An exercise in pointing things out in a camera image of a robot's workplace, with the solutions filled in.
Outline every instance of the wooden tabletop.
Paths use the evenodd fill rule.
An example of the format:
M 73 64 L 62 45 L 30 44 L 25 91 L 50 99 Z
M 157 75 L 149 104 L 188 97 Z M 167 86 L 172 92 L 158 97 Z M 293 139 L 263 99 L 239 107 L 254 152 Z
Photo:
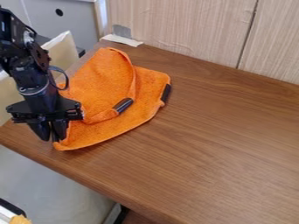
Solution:
M 170 75 L 154 119 L 65 152 L 7 122 L 0 144 L 157 223 L 299 222 L 299 86 L 147 45 L 102 46 Z

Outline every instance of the orange cloth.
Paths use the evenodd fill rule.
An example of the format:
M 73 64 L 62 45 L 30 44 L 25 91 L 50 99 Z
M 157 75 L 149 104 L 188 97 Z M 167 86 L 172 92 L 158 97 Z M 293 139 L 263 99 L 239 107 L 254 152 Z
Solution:
M 66 139 L 54 143 L 59 151 L 76 150 L 116 137 L 147 122 L 164 105 L 166 73 L 132 66 L 128 55 L 101 48 L 71 79 L 65 98 L 82 103 L 83 121 L 71 121 Z M 113 107 L 122 99 L 133 104 L 119 114 Z
M 22 214 L 13 216 L 10 220 L 10 224 L 31 224 L 30 220 L 27 220 Z

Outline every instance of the black robotic arm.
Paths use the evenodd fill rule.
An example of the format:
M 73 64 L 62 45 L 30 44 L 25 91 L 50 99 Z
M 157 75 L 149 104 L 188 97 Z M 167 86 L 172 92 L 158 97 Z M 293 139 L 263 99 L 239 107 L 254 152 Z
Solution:
M 44 141 L 66 138 L 71 120 L 81 120 L 80 103 L 59 94 L 49 66 L 48 51 L 36 42 L 37 33 L 11 11 L 0 8 L 0 64 L 16 82 L 24 101 L 8 106 L 14 123 L 27 123 Z

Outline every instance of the wooden wall panel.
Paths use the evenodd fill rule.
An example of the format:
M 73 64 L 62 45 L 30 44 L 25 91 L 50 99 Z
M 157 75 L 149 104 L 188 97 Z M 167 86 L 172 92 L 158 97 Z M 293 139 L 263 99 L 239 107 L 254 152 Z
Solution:
M 299 83 L 299 1 L 260 0 L 240 69 Z
M 109 0 L 108 27 L 133 39 L 236 67 L 256 0 Z

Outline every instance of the gray floor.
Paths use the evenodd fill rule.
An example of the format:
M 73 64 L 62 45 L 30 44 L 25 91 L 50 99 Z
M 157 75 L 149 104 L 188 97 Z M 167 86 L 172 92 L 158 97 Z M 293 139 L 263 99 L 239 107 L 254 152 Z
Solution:
M 99 224 L 114 202 L 0 145 L 0 198 L 33 224 Z

